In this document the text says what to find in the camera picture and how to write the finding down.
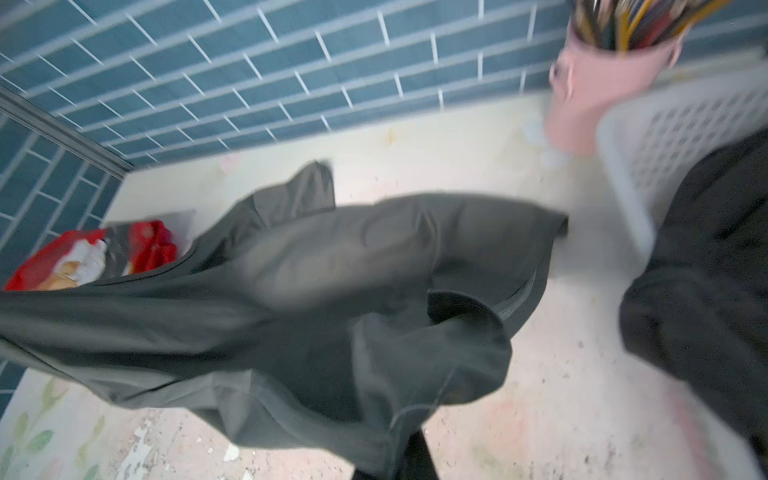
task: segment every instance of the white floor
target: white floor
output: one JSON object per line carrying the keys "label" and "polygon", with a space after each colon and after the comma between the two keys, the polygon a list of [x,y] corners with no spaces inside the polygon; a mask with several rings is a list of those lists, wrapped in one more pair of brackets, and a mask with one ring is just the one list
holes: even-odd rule
{"label": "white floor", "polygon": [[[570,233],[555,246],[540,306],[512,339],[504,387],[471,405],[441,408],[426,425],[441,478],[727,478],[720,466],[728,461],[710,441],[719,426],[692,410],[678,384],[622,349],[617,307],[641,264],[599,160],[553,157],[527,140],[524,127],[541,120],[545,102],[542,96],[494,101],[137,172],[124,182],[108,221],[195,210],[194,236],[241,197],[286,180],[313,159],[333,166],[338,204],[471,191],[563,210]],[[46,381],[27,374],[0,438],[10,438],[15,418],[31,408],[28,399],[37,399]],[[88,458],[105,479],[347,479],[352,471],[321,451],[227,452],[224,437],[184,410],[127,412],[80,387],[55,388],[70,389],[57,407],[67,435],[51,440],[64,478],[83,478],[90,462],[73,461],[76,438],[89,438],[99,415],[105,427]],[[37,461],[19,478],[38,478],[53,461]]]}

